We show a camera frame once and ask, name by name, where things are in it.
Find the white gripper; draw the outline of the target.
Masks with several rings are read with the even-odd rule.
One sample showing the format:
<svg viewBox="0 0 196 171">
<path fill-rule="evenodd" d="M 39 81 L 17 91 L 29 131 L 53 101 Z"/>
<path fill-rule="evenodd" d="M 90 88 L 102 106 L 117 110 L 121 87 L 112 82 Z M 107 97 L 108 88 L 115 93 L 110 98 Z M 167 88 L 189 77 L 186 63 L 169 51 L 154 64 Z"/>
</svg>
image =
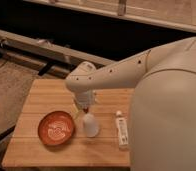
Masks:
<svg viewBox="0 0 196 171">
<path fill-rule="evenodd" d="M 74 102 L 80 109 L 72 115 L 74 121 L 80 116 L 81 110 L 87 110 L 91 105 L 95 104 L 95 97 L 96 94 L 94 90 L 74 94 Z"/>
</svg>

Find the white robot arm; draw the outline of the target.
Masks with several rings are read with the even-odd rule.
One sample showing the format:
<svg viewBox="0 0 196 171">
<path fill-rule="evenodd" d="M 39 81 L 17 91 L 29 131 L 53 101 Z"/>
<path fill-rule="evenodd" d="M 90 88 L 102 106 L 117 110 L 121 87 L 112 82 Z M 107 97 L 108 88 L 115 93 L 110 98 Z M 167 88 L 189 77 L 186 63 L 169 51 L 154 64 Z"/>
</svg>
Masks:
<svg viewBox="0 0 196 171">
<path fill-rule="evenodd" d="M 196 37 L 100 69 L 83 62 L 66 86 L 84 104 L 86 91 L 134 90 L 128 118 L 131 171 L 196 171 Z"/>
</svg>

